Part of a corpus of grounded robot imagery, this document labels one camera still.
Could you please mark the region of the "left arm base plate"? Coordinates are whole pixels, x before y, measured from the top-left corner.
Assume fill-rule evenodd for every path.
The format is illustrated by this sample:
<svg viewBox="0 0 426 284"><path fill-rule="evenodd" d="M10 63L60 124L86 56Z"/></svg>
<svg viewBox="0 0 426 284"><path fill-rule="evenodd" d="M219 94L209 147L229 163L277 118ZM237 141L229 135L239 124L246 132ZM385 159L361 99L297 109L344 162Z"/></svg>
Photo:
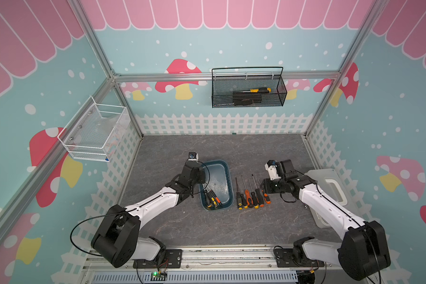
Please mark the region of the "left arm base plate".
<svg viewBox="0 0 426 284"><path fill-rule="evenodd" d="M135 269L179 269L181 267L183 250L165 249L158 252L153 260L138 259L133 263Z"/></svg>

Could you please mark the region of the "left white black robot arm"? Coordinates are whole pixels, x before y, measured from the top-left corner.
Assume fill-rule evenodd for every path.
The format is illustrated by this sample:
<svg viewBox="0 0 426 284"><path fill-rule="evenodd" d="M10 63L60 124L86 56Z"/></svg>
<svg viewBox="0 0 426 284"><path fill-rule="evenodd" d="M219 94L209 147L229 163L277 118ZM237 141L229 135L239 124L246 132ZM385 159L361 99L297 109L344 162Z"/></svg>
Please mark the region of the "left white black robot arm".
<svg viewBox="0 0 426 284"><path fill-rule="evenodd" d="M195 187L209 181L210 177L207 166L190 157L182 173L154 195L126 207L114 205L104 215L81 221L73 227L70 242L80 252L102 257L115 268L124 266L129 260L148 261L160 268L170 259L166 246L154 237L140 237L140 230L159 214L192 198ZM96 252L91 253L75 243L73 233L80 225L99 218L102 221L91 240Z"/></svg>

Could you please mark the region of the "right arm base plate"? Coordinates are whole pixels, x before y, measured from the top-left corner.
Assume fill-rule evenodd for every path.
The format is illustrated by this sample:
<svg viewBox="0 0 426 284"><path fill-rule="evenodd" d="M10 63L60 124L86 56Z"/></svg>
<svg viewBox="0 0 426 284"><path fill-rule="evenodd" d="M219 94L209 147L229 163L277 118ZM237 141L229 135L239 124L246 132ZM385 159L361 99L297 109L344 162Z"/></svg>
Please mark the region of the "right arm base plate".
<svg viewBox="0 0 426 284"><path fill-rule="evenodd" d="M318 260L311 260L306 255L300 252L297 248L283 248L275 246L273 254L276 259L276 264L279 268L306 268L317 270L325 267L325 263Z"/></svg>

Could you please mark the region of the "black red screwdriver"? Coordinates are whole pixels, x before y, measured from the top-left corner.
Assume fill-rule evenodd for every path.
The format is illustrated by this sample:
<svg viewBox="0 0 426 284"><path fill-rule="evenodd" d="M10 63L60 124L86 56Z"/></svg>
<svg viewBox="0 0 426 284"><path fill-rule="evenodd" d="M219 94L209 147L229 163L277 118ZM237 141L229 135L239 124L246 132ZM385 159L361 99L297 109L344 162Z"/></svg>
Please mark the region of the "black red screwdriver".
<svg viewBox="0 0 426 284"><path fill-rule="evenodd" d="M241 178L242 178L243 185L244 185L244 194L245 194L245 198L246 198L247 207L252 208L253 207L253 200L252 200L251 194L250 194L250 192L247 188L244 177L242 176Z"/></svg>

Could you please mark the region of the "teal plastic storage box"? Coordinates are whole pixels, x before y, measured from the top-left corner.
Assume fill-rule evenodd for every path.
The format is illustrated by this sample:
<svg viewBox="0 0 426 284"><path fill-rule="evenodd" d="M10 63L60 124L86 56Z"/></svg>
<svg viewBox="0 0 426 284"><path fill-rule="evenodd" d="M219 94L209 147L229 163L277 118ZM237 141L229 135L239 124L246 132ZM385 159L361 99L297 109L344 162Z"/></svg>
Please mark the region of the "teal plastic storage box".
<svg viewBox="0 0 426 284"><path fill-rule="evenodd" d="M218 211L232 206L234 204L234 189L228 164L223 160L212 160L205 162L202 167L206 176L206 182L200 185L202 207L207 211ZM221 205L217 207L213 204L210 207L207 205L205 186L207 186L208 191L213 191Z"/></svg>

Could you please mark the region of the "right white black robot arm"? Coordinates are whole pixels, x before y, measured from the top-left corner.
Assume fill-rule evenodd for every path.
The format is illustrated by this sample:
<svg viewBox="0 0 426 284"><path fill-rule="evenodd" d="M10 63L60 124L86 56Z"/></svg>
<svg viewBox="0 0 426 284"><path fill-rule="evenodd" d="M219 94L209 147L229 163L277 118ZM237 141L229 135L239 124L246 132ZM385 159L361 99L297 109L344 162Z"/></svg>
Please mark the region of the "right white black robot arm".
<svg viewBox="0 0 426 284"><path fill-rule="evenodd" d="M324 262L341 267L356 281L368 278L391 265L386 233L377 221L366 221L348 206L342 181L332 169L298 172L291 160L265 164L269 178L262 185L266 194L291 194L295 201L307 205L338 235L339 242L304 237L289 249L279 248L275 255L301 267L304 262Z"/></svg>

